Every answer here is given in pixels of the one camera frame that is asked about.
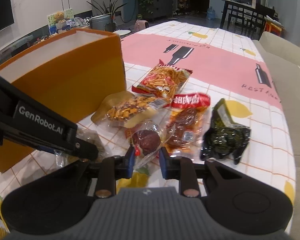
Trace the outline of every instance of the cabinet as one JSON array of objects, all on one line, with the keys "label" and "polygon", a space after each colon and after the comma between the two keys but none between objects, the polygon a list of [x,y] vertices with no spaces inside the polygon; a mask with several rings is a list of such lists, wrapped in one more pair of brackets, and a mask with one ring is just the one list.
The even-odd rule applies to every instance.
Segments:
[{"label": "cabinet", "polygon": [[153,20],[159,17],[171,17],[172,15],[172,0],[153,0],[153,4],[149,6],[153,13],[143,13],[145,20]]}]

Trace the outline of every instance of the sofa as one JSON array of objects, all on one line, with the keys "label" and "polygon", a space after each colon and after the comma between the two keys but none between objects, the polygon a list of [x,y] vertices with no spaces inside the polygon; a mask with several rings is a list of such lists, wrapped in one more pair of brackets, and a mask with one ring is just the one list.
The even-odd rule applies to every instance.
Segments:
[{"label": "sofa", "polygon": [[300,48],[269,32],[253,43],[269,68],[289,127],[297,178],[290,236],[300,240]]}]

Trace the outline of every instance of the plastic wrapper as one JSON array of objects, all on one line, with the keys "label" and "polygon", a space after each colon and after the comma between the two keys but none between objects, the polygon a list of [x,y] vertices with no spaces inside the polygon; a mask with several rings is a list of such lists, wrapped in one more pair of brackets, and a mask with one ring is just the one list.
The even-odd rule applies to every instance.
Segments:
[{"label": "plastic wrapper", "polygon": [[166,99],[134,96],[112,107],[106,114],[112,126],[132,128],[145,119],[151,118],[168,103]]},{"label": "plastic wrapper", "polygon": [[94,123],[98,123],[101,119],[105,117],[106,113],[112,107],[129,100],[133,96],[134,94],[126,90],[106,96],[105,99],[102,100],[97,111],[91,117],[91,121],[93,121]]},{"label": "plastic wrapper", "polygon": [[175,95],[166,125],[168,131],[174,126],[174,133],[165,145],[169,154],[191,157],[198,153],[202,143],[204,113],[209,106],[210,97],[204,93]]},{"label": "plastic wrapper", "polygon": [[[105,150],[105,147],[103,146],[101,139],[96,131],[78,128],[76,136],[77,138],[92,143],[97,147],[98,158],[96,162],[101,162],[104,158],[108,157],[109,153]],[[60,168],[63,168],[68,164],[79,160],[79,158],[76,156],[72,156],[60,151],[55,151],[54,154],[56,156],[56,164]]]},{"label": "plastic wrapper", "polygon": [[186,82],[192,70],[165,65],[161,60],[149,74],[136,87],[132,86],[132,92],[154,95],[158,98],[166,98],[172,101],[174,95]]},{"label": "plastic wrapper", "polygon": [[250,140],[251,129],[232,120],[225,99],[212,111],[210,129],[203,136],[200,158],[224,159],[230,154],[238,164]]},{"label": "plastic wrapper", "polygon": [[151,120],[145,120],[138,125],[132,136],[129,138],[130,144],[135,148],[134,169],[138,170],[152,159],[154,159],[163,145],[174,132],[174,127],[169,130],[160,127]]},{"label": "plastic wrapper", "polygon": [[96,131],[90,129],[78,128],[77,135],[79,139],[94,144],[98,149],[98,158],[96,162],[101,162],[104,158],[109,157],[109,153],[106,151],[101,139]]}]

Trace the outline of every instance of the white checkered tablecloth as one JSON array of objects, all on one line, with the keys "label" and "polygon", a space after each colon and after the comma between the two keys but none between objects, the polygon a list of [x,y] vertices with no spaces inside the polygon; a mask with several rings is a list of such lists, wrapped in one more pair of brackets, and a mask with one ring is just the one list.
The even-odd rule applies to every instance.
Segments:
[{"label": "white checkered tablecloth", "polygon": [[[189,32],[207,35],[208,37],[195,37],[192,34],[189,34]],[[157,34],[181,40],[206,43],[216,48],[224,49],[244,57],[264,62],[256,46],[249,37],[231,33],[219,28],[213,29],[189,23],[170,21],[139,31],[138,34]],[[256,55],[253,56],[242,50],[242,48],[248,49]]]},{"label": "white checkered tablecloth", "polygon": [[[245,48],[250,46],[251,51],[256,54],[255,57],[237,49],[234,45],[236,34],[220,29],[210,29],[196,25],[172,22],[169,22],[169,24],[163,23],[156,25],[139,33],[156,33],[158,35],[202,42],[201,40],[194,40],[195,37],[190,35],[188,37],[184,34],[180,34],[180,30],[182,29],[182,33],[185,29],[187,31],[202,33],[212,32],[215,35],[211,38],[210,45],[219,46],[222,49],[229,49],[242,56],[252,57],[262,61],[260,54],[249,38],[245,37],[244,39],[239,39],[239,41],[245,42]],[[132,85],[137,85],[147,75],[150,69],[151,68],[145,66],[125,63],[127,90],[131,91]],[[233,119],[235,122],[251,127],[251,140],[249,146],[246,148],[241,162],[238,165],[234,165],[231,158],[222,160],[221,162],[244,174],[276,187],[289,195],[289,197],[291,197],[291,194],[294,196],[296,188],[296,170],[289,130],[283,112],[277,107],[273,107],[264,101],[247,98],[194,78],[189,78],[182,88],[182,93],[190,92],[203,92],[211,97],[211,107],[206,113],[207,122],[203,126],[205,131],[208,130],[210,125],[211,109],[221,98],[234,100],[246,106],[252,115],[246,118],[233,117]],[[169,109],[162,109],[154,118],[154,121],[162,124],[164,117],[169,111]],[[113,128],[102,125],[96,126],[92,123],[90,117],[91,116],[88,116],[80,121],[78,126],[83,129],[96,131],[100,135],[101,141],[110,155],[124,155],[129,147],[129,143],[125,139],[123,128]],[[197,156],[195,161],[200,163],[199,151]],[[0,195],[4,198],[12,190],[49,174],[56,169],[58,169],[58,166],[56,165],[56,158],[54,155],[46,152],[34,151],[5,173],[0,173]],[[157,159],[154,159],[149,164],[149,170],[151,173],[148,182],[149,187],[173,186],[178,190],[178,181],[164,180],[162,178]],[[199,181],[199,184],[201,194],[205,195],[206,192],[202,182]],[[287,232],[290,231],[290,227],[291,222],[287,227]]]}]

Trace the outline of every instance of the tablecloth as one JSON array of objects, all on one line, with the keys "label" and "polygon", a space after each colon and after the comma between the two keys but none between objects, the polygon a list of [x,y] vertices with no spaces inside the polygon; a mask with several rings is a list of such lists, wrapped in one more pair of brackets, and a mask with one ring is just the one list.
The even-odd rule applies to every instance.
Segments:
[{"label": "tablecloth", "polygon": [[[169,51],[172,44],[177,46]],[[176,52],[181,47],[192,49],[180,58]],[[237,107],[233,119],[251,127],[251,140],[238,165],[234,165],[231,158],[221,162],[276,187],[293,201],[296,174],[289,129],[270,73],[250,38],[222,29],[170,21],[124,38],[122,52],[129,91],[158,63],[159,58],[192,69],[194,73],[183,86],[182,93],[210,95],[211,108],[206,113],[205,131],[210,125],[213,106],[221,98],[235,101]],[[253,80],[250,77],[244,79],[248,70]],[[169,111],[163,109],[155,117],[155,122],[164,122]],[[78,126],[95,130],[110,155],[124,155],[129,147],[124,130],[97,126],[90,117],[84,118]],[[4,198],[12,190],[58,168],[54,155],[34,151],[5,173],[0,173],[0,195]],[[157,159],[149,164],[149,171],[148,187],[173,186],[178,190],[178,181],[162,178]],[[201,194],[205,195],[201,181],[199,185]]]}]

